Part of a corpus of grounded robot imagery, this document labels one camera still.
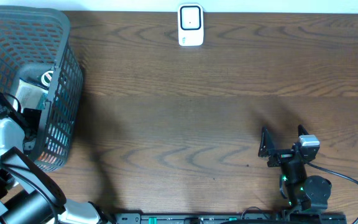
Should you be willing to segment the cream snack bag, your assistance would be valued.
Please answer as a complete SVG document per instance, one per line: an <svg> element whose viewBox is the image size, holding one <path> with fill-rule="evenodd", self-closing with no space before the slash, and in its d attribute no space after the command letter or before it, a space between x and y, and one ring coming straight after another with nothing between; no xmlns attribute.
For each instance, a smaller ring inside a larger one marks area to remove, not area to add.
<svg viewBox="0 0 358 224"><path fill-rule="evenodd" d="M48 91L19 80L15 97L19 100L21 108L30 108L35 110L43 110L45 108L45 101L47 99Z"/></svg>

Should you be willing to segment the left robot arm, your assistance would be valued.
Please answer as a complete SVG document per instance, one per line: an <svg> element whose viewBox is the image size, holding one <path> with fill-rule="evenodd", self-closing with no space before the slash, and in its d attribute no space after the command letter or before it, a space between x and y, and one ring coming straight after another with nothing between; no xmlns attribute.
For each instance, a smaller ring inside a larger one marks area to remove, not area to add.
<svg viewBox="0 0 358 224"><path fill-rule="evenodd" d="M0 223L115 223L93 202L67 199L61 188L27 157L37 136L37 110L21 109L0 93Z"/></svg>

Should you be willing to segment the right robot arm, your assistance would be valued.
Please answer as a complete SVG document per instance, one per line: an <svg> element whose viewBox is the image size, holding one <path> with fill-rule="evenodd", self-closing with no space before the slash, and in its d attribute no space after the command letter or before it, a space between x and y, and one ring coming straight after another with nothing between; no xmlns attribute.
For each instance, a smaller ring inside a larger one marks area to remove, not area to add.
<svg viewBox="0 0 358 224"><path fill-rule="evenodd" d="M332 184L319 175L308 176L305 165L316 158L320 141L298 126L298 140L289 149L277 149L266 127L261 130L259 157L268 159L268 167L279 167L282 172L280 187L292 209L298 212L322 212L328 208Z"/></svg>

